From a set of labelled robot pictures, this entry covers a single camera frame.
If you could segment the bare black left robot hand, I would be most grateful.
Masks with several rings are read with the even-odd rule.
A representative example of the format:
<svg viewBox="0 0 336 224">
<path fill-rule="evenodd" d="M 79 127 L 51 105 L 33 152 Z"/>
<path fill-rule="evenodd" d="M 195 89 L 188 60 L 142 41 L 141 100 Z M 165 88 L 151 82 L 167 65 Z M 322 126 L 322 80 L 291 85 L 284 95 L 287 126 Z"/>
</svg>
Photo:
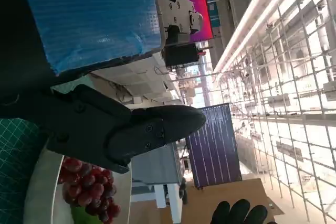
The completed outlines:
<svg viewBox="0 0 336 224">
<path fill-rule="evenodd" d="M 50 151 L 123 174 L 137 155 L 199 130 L 185 105 L 130 110 L 84 84 L 53 86 L 164 47 L 158 0 L 1 0 L 1 117 L 50 133 Z"/>
</svg>

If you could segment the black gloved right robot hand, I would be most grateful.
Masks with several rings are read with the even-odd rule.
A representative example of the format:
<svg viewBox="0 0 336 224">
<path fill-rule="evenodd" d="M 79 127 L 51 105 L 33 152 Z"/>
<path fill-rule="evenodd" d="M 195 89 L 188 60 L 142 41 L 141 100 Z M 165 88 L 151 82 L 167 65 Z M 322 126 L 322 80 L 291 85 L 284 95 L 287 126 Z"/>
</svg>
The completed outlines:
<svg viewBox="0 0 336 224">
<path fill-rule="evenodd" d="M 267 215 L 268 211 L 265 206 L 256 205 L 250 209 L 250 202 L 246 199 L 240 199 L 232 206 L 227 201 L 221 201 L 212 215 L 211 224 L 264 223 Z"/>
</svg>

